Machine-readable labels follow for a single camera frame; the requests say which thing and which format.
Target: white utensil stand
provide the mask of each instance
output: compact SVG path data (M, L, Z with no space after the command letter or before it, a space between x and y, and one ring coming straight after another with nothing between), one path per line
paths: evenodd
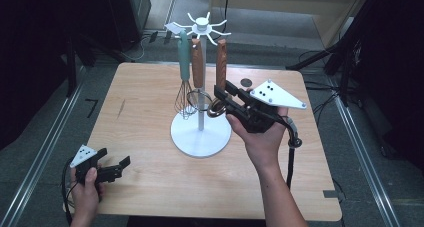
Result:
M195 23L193 26L181 26L174 23L180 28L191 28L192 31L188 32L187 35L195 33L197 34L197 38L200 38L202 35L207 36L209 40L216 45L209 35L210 32L213 31L221 35L229 34L219 33L212 29L212 26L222 25L226 21L217 25L210 25L209 13L206 18L200 17L196 20L194 20L190 14L188 14L188 16ZM200 41L203 55L202 90L204 91L206 80L206 39L200 38ZM171 136L174 144L183 153L194 158L207 158L219 153L230 140L231 132L231 126L225 118L225 115L210 118L205 111L197 111L188 119L184 119L183 116L178 113L171 124Z

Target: white round base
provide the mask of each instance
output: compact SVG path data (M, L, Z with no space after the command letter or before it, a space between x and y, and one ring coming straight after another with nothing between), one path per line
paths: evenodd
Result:
M220 152L231 136L231 126L225 115L210 118L204 114L204 128L199 130L199 111L188 119L177 114L172 121L171 136L183 153L195 158L207 158Z

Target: whisk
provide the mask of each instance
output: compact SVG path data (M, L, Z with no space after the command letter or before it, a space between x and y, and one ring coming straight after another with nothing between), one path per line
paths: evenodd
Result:
M181 114L184 119L196 112L196 109L188 102L187 94L192 91L190 86L190 46L187 40L187 34L183 30L180 32L178 40L178 60L180 63L181 87L175 99L175 110Z

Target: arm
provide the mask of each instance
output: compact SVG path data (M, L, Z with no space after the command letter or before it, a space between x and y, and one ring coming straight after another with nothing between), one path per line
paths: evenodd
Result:
M279 109L281 116L286 116L287 112L287 108ZM236 117L227 115L227 119L233 131L243 139L247 154L258 172L267 226L307 226L278 162L278 149L285 127L274 123L265 133L251 134Z
M85 177L85 185L77 184L72 189L72 199L75 203L75 214L71 227L88 227L91 225L97 215L99 206L99 196L94 185L97 178L97 170L91 168ZM74 183L75 168L71 169L71 180ZM104 193L104 185L100 184L100 195Z

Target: green handle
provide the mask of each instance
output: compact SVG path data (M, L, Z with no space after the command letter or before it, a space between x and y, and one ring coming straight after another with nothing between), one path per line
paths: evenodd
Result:
M180 62L180 74L182 80L190 79L190 46L187 34L184 30L180 32L178 40L178 60Z

